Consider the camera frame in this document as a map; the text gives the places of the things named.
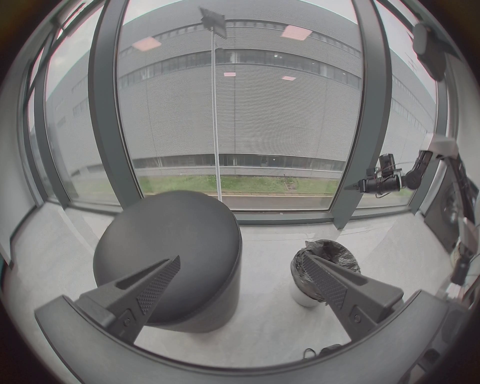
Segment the textured grip pad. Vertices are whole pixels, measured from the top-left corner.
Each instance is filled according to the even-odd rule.
[[[160,274],[137,296],[138,305],[144,315],[168,287],[170,281],[172,281],[179,270],[180,257],[177,256],[169,265],[163,268]]]
[[[308,256],[303,258],[302,266],[327,302],[331,301],[342,309],[347,287]]]

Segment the black ottoman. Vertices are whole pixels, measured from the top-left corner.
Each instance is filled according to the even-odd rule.
[[[203,193],[172,191],[115,217],[95,249],[93,272],[100,286],[179,255],[181,269],[147,325],[209,332],[237,307],[241,248],[239,226],[226,205]]]

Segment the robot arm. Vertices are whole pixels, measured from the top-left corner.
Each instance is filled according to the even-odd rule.
[[[462,286],[465,283],[470,260],[478,249],[478,231],[474,224],[473,196],[470,183],[454,139],[433,133],[427,134],[420,147],[415,165],[405,175],[402,175],[401,169],[396,169],[392,154],[381,155],[379,157],[380,169],[368,169],[367,178],[359,180],[358,183],[347,187],[347,189],[381,195],[399,191],[405,187],[415,190],[420,187],[423,175],[432,159],[445,161],[455,176],[453,186],[459,205],[460,258],[455,265],[451,282]]]

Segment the corrugated metal facade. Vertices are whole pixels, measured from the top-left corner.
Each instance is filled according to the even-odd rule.
[[[227,20],[285,23],[330,36],[361,51],[358,26],[333,12],[303,1],[208,0],[202,6],[223,13]],[[151,11],[122,27],[119,52],[134,42],[183,26],[198,24],[196,1],[183,0]],[[318,60],[362,77],[362,59],[311,36],[304,41],[281,37],[272,28],[230,27],[225,49],[262,49]],[[162,46],[133,51],[118,60],[121,77],[146,65],[179,55],[208,51],[210,32],[201,30],[161,40]],[[412,70],[392,52],[393,74],[410,94],[393,84],[392,95],[424,127],[433,129],[435,103]],[[52,146],[70,174],[100,163],[89,111],[73,115],[87,97],[88,54],[65,75],[47,100],[47,122],[56,125]],[[361,90],[331,78],[292,68],[261,64],[217,64],[219,151],[225,154],[316,157],[346,161],[357,127]],[[210,65],[145,79],[118,90],[121,124],[132,158],[213,153]],[[224,77],[235,72],[235,77]],[[295,77],[294,81],[282,76]],[[65,123],[57,126],[61,119]],[[397,162],[418,151],[423,133],[391,111],[386,148]],[[151,174],[211,174],[211,168],[150,168]],[[339,178],[341,172],[269,168],[222,167],[223,174],[281,175]]]

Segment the sky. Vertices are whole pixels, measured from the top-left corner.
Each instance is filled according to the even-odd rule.
[[[357,18],[350,0],[300,0],[318,5],[322,8],[335,12],[357,24]],[[125,13],[123,24],[148,13],[154,9],[174,3],[171,0],[130,0]],[[413,14],[401,3],[400,0],[390,0],[409,20],[416,23]],[[427,74],[424,67],[417,59],[412,48],[412,42],[407,29],[386,8],[377,3],[380,16],[384,22],[390,48],[415,72],[424,84],[432,98],[436,101],[435,81]],[[60,45],[54,53],[47,77],[46,95],[51,92],[70,68],[90,49],[95,31],[96,22],[101,9],[90,16],[70,37]]]

